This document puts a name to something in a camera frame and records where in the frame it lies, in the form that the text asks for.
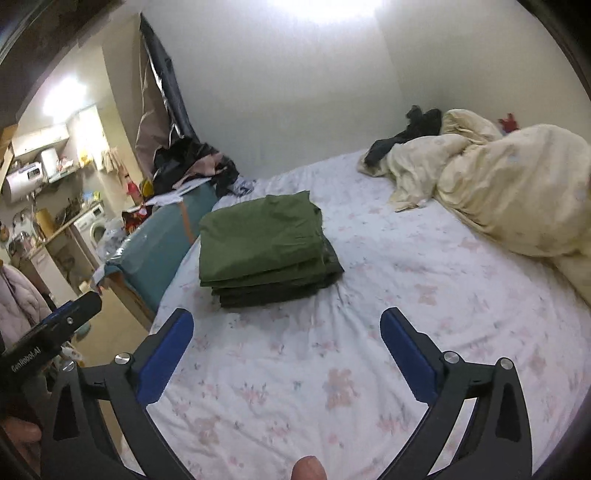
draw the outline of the floor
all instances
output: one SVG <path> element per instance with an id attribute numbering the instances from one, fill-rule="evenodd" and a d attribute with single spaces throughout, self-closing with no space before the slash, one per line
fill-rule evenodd
<path id="1" fill-rule="evenodd" d="M 90 332 L 76 343 L 86 367 L 110 363 L 115 355 L 133 352 L 148 335 L 132 314 L 110 290 L 103 292 L 101 312 L 91 321 Z M 121 448 L 121 429 L 110 402 L 100 401 L 107 427 L 117 449 Z"/>

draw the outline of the bed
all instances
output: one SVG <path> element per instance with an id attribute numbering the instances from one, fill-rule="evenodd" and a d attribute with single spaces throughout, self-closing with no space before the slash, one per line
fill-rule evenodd
<path id="1" fill-rule="evenodd" d="M 534 470 L 589 390 L 591 314 L 570 284 L 477 236 L 435 201 L 395 213 L 392 183 L 358 173 L 360 154 L 261 180 L 214 208 L 310 190 L 345 269 L 335 285 L 307 299 L 223 310 L 199 286 L 197 241 L 165 292 L 152 332 L 182 307 L 194 316 L 194 338 L 148 412 L 196 479 L 288 479 L 305 455 L 316 455 L 329 478 L 377 478 L 426 410 L 380 338 L 380 315 L 392 306 L 442 351 L 514 360 Z M 434 471 L 450 462 L 470 406 Z M 138 469 L 122 443 L 124 462 Z"/>

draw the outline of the metal screw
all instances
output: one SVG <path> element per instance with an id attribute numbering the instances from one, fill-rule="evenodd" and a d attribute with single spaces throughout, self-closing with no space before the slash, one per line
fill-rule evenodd
<path id="1" fill-rule="evenodd" d="M 501 358 L 501 367 L 505 370 L 511 370 L 513 368 L 513 362 L 508 358 Z"/>
<path id="2" fill-rule="evenodd" d="M 443 359 L 448 364 L 456 364 L 460 361 L 460 356 L 456 352 L 445 352 L 443 354 Z"/>
<path id="3" fill-rule="evenodd" d="M 131 355 L 128 353 L 119 353 L 118 355 L 115 355 L 115 363 L 117 365 L 125 365 L 130 360 Z"/>
<path id="4" fill-rule="evenodd" d="M 72 370 L 74 370 L 75 366 L 76 362 L 74 360 L 68 360 L 61 369 L 64 372 L 71 372 Z"/>

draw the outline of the kitchen counter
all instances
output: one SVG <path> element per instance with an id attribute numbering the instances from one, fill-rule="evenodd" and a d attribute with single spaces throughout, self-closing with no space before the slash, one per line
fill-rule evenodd
<path id="1" fill-rule="evenodd" d="M 94 207 L 96 207 L 100 202 L 92 202 L 90 204 L 90 206 L 88 206 L 87 208 L 84 208 L 80 211 L 80 213 L 78 215 L 76 215 L 74 218 L 72 218 L 71 220 L 68 220 L 66 223 L 64 223 L 61 227 L 59 227 L 55 233 L 53 233 L 53 235 L 49 238 L 47 238 L 45 241 L 43 241 L 42 243 L 40 243 L 39 245 L 37 245 L 33 250 L 31 250 L 26 256 L 25 258 L 33 258 L 35 255 L 37 255 L 43 248 L 45 248 L 45 246 L 47 244 L 49 244 L 51 241 L 55 240 L 58 236 L 60 236 L 63 232 L 65 232 L 66 230 L 69 229 L 69 227 L 71 227 L 75 221 L 77 221 L 82 215 L 84 215 L 85 213 L 90 212 Z"/>

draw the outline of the white washing machine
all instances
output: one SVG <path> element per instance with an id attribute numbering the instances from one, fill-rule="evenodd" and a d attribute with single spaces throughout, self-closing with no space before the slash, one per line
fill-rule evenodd
<path id="1" fill-rule="evenodd" d="M 106 232 L 105 224 L 107 220 L 108 217 L 105 213 L 105 207 L 100 202 L 74 222 L 74 228 L 77 230 L 80 239 L 84 242 L 84 245 L 93 255 L 98 265 L 102 262 L 96 254 L 96 246 Z"/>

